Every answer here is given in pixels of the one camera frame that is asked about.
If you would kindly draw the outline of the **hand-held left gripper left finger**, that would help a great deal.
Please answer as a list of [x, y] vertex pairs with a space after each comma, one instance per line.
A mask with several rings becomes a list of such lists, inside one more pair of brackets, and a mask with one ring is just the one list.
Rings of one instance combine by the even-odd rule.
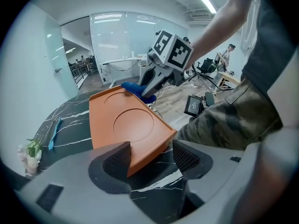
[[131, 187], [126, 183], [131, 163], [130, 142], [109, 145], [107, 148], [89, 164], [89, 178], [108, 194], [130, 194]]

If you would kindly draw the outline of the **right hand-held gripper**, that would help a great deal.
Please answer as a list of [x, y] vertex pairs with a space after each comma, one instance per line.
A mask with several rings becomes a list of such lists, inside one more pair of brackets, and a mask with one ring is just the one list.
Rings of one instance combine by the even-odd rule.
[[149, 98], [169, 82], [180, 86], [187, 79], [184, 71], [193, 53], [193, 48], [176, 34], [160, 30], [148, 52], [149, 68], [143, 73], [139, 86], [145, 87], [141, 97]]

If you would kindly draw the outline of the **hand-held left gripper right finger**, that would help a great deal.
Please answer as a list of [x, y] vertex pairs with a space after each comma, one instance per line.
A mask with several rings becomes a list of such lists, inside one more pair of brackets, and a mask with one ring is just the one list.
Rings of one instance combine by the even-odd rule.
[[211, 156], [179, 140], [173, 142], [173, 159], [185, 179], [200, 179], [213, 166]]

